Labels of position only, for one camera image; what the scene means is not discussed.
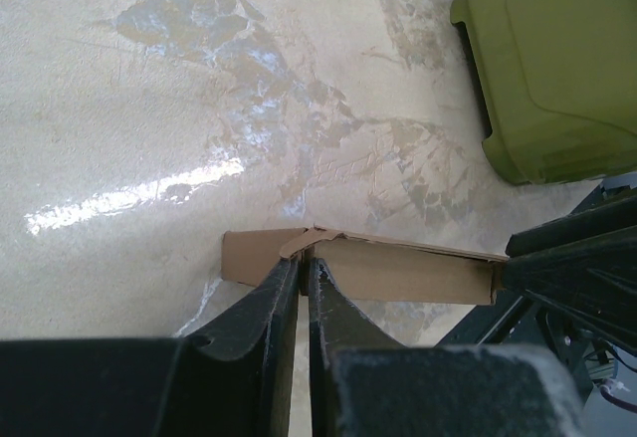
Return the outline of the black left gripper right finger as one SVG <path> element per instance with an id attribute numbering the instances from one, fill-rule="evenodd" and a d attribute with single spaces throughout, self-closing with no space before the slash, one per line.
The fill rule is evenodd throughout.
<path id="1" fill-rule="evenodd" d="M 581 436 L 569 372 L 535 345 L 409 347 L 309 270 L 316 436 Z"/>

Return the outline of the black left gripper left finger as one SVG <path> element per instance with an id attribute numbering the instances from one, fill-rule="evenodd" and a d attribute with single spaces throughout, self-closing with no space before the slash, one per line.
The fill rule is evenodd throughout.
<path id="1" fill-rule="evenodd" d="M 299 265 L 184 337 L 7 340 L 5 436 L 284 436 Z"/>

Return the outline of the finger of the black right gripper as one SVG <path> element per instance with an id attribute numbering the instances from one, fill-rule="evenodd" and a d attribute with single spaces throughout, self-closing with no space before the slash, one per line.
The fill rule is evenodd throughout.
<path id="1" fill-rule="evenodd" d="M 636 350 L 636 229 L 510 259 L 503 285 Z"/>
<path id="2" fill-rule="evenodd" d="M 518 257 L 573 244 L 636 225 L 635 205 L 603 205 L 514 234 L 506 247 Z"/>

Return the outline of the brown cardboard box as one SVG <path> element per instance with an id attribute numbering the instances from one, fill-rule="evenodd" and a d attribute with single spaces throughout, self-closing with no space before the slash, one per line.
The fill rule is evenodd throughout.
<path id="1" fill-rule="evenodd" d="M 297 261 L 306 296 L 312 259 L 326 261 L 335 284 L 351 300 L 476 306 L 496 301 L 507 261 L 501 255 L 314 226 L 226 232 L 221 276 L 258 287 L 280 261 Z"/>

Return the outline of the green plastic tub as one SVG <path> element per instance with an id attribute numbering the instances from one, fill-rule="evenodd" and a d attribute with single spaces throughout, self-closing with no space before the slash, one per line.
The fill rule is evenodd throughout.
<path id="1" fill-rule="evenodd" d="M 636 0 L 453 0 L 491 134 L 512 184 L 597 179 L 636 167 Z"/>

